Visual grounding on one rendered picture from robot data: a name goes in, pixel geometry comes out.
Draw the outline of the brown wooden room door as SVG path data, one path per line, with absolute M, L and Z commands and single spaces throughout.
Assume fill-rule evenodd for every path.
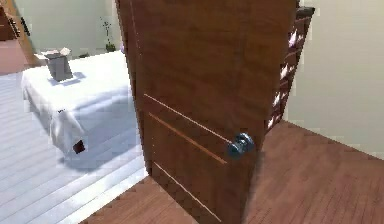
M 296 0 L 115 2 L 150 177 L 198 224 L 243 224 Z

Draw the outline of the grey round door knob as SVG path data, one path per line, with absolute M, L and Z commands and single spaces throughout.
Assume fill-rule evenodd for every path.
M 228 154 L 231 157 L 240 157 L 255 146 L 253 139 L 247 133 L 239 133 L 235 140 L 228 144 Z

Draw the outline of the brown bookshelf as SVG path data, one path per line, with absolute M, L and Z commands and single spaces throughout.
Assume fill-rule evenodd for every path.
M 288 50 L 283 63 L 280 65 L 279 88 L 275 93 L 270 117 L 265 122 L 266 132 L 269 132 L 283 118 L 303 46 L 315 11 L 315 7 L 300 5 L 296 7 L 296 19 L 291 31 L 288 33 Z

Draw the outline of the white bed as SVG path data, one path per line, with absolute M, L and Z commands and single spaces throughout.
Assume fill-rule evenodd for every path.
M 22 73 L 23 99 L 47 127 L 51 143 L 67 153 L 99 129 L 136 121 L 129 70 L 120 51 L 69 62 L 73 76 L 51 77 L 46 66 Z

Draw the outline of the green house plant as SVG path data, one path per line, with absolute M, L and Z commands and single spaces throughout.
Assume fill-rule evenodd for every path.
M 105 34 L 106 34 L 106 40 L 107 40 L 107 43 L 105 45 L 106 51 L 113 52 L 116 50 L 116 46 L 112 42 L 112 36 L 110 31 L 111 24 L 108 21 L 104 20 L 103 18 L 101 18 L 101 22 L 102 22 L 102 27 L 105 29 Z

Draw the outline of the grey open cardboard box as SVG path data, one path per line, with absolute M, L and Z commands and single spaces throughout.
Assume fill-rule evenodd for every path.
M 71 50 L 64 47 L 59 50 L 50 50 L 42 53 L 52 78 L 58 82 L 73 77 L 69 66 L 68 55 Z

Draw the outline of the brown wooden cupboard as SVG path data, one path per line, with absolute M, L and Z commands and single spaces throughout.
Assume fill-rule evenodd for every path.
M 30 32 L 24 18 L 19 13 L 14 0 L 0 0 L 0 15 L 6 19 L 6 25 L 10 28 L 12 36 L 18 41 L 29 67 L 39 66 L 40 63 L 34 55 Z

